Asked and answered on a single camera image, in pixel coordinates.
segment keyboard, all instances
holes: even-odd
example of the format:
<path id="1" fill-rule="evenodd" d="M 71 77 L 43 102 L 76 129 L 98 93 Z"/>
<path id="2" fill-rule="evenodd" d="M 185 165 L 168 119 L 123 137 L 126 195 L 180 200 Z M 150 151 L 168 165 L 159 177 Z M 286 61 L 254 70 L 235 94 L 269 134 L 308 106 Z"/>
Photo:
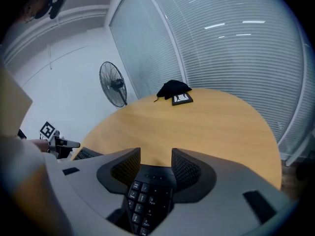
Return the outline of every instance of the keyboard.
<path id="1" fill-rule="evenodd" d="M 97 153 L 93 150 L 90 150 L 86 147 L 83 147 L 79 153 L 75 156 L 74 160 L 81 160 L 81 159 L 86 159 L 86 158 L 92 158 L 92 157 L 96 157 L 96 156 L 100 156 L 102 154 Z"/>
<path id="2" fill-rule="evenodd" d="M 134 234 L 147 236 L 172 210 L 174 186 L 165 185 L 168 175 L 147 174 L 141 170 L 138 175 L 141 177 L 136 177 L 128 192 L 128 205 Z"/>

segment round table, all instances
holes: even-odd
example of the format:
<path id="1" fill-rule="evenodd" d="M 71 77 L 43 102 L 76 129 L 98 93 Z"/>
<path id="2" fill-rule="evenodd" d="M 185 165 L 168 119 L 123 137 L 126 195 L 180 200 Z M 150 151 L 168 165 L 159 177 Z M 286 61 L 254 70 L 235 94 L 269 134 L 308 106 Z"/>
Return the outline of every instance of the round table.
<path id="1" fill-rule="evenodd" d="M 170 166 L 172 148 L 184 148 L 241 163 L 280 189 L 280 154 L 263 117 L 226 92 L 189 94 L 193 102 L 177 106 L 172 99 L 154 102 L 155 95 L 128 104 L 98 124 L 81 148 L 108 154 L 140 147 L 141 163 L 157 166 Z"/>

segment white wall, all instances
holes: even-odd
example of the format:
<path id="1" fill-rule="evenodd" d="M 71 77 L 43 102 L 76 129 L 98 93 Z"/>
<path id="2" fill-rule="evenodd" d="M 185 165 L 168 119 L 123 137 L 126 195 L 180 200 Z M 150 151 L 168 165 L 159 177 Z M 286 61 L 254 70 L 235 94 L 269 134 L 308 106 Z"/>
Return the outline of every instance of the white wall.
<path id="1" fill-rule="evenodd" d="M 90 29 L 57 41 L 56 34 L 52 37 L 52 69 L 45 48 L 31 56 L 23 52 L 8 64 L 33 100 L 21 130 L 28 139 L 37 139 L 39 129 L 49 121 L 66 139 L 81 142 L 93 127 L 117 110 L 100 85 L 98 73 L 103 62 L 110 61 L 119 68 L 126 82 L 127 102 L 137 97 L 109 29 Z M 34 46 L 43 39 L 36 40 Z"/>

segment keypad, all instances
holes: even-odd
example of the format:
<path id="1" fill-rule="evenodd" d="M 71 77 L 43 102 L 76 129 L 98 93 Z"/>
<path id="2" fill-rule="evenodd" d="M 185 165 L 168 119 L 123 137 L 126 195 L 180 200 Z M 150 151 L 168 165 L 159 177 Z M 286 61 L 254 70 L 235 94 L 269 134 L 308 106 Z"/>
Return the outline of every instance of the keypad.
<path id="1" fill-rule="evenodd" d="M 134 181 L 128 204 L 132 214 L 134 233 L 147 236 L 167 216 L 173 189 Z"/>

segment electric fan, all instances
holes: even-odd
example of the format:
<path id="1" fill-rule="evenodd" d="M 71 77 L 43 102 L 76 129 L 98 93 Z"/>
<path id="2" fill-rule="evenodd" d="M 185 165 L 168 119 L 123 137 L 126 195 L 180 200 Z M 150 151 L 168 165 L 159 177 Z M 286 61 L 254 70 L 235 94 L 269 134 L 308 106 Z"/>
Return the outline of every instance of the electric fan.
<path id="1" fill-rule="evenodd" d="M 107 99 L 116 107 L 127 105 L 127 90 L 124 78 L 111 62 L 105 62 L 99 70 L 99 80 Z"/>

